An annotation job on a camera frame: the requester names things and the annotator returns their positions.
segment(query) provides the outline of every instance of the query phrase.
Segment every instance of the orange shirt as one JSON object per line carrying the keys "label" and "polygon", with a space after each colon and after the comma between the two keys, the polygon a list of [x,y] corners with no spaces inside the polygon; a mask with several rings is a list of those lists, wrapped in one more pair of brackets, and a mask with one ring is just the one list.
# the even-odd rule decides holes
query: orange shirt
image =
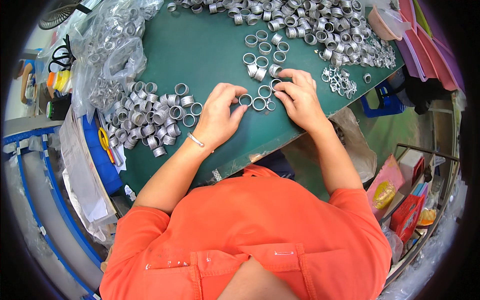
{"label": "orange shirt", "polygon": [[250,255],[300,299],[322,300],[375,299],[392,257],[364,190],[339,189],[325,203],[289,179],[236,177],[192,190],[171,217],[132,208],[100,293],[216,299]]}

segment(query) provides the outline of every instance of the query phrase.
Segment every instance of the wall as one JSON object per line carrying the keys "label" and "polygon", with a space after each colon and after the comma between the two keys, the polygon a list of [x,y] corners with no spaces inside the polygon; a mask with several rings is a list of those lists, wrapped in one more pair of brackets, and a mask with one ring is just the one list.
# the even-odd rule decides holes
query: wall
{"label": "wall", "polygon": [[[25,48],[36,49],[43,48],[49,45],[52,40],[52,35],[55,29],[42,30],[38,26],[35,26],[30,38],[28,39]],[[12,79],[10,84],[10,90],[7,99],[7,105],[5,107],[5,120],[16,119],[25,117],[27,113],[27,105],[20,101],[20,91],[22,89],[22,78]]]}

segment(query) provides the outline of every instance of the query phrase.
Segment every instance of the red basket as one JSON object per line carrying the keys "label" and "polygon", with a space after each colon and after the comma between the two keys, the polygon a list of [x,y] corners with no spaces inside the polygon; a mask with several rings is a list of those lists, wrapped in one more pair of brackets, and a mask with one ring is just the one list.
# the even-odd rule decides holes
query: red basket
{"label": "red basket", "polygon": [[400,207],[392,214],[390,229],[400,237],[405,244],[413,234],[420,212],[423,207],[425,196],[408,195]]}

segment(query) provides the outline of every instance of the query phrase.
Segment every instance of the woman's left hand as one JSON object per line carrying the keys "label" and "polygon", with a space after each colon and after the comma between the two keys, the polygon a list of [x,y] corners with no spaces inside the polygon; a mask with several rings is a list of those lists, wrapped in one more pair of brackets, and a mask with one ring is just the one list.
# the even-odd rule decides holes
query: woman's left hand
{"label": "woman's left hand", "polygon": [[246,105],[237,107],[230,115],[230,105],[247,89],[232,84],[217,84],[204,104],[193,136],[205,144],[209,152],[226,142],[237,131]]}

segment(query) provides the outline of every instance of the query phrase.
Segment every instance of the woman's hand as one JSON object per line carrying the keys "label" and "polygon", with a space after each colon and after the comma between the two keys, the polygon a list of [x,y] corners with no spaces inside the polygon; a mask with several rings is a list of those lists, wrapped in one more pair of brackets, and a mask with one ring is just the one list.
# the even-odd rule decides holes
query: woman's hand
{"label": "woman's hand", "polygon": [[276,84],[275,96],[282,101],[287,114],[297,125],[308,133],[314,133],[322,128],[327,121],[317,97],[317,83],[310,73],[285,69],[278,74],[279,77],[290,77],[291,82]]}
{"label": "woman's hand", "polygon": [[209,152],[226,142],[237,131],[247,106],[237,107],[230,115],[230,105],[238,103],[237,97],[245,93],[247,89],[241,86],[217,84],[208,96],[193,136],[204,143]]}

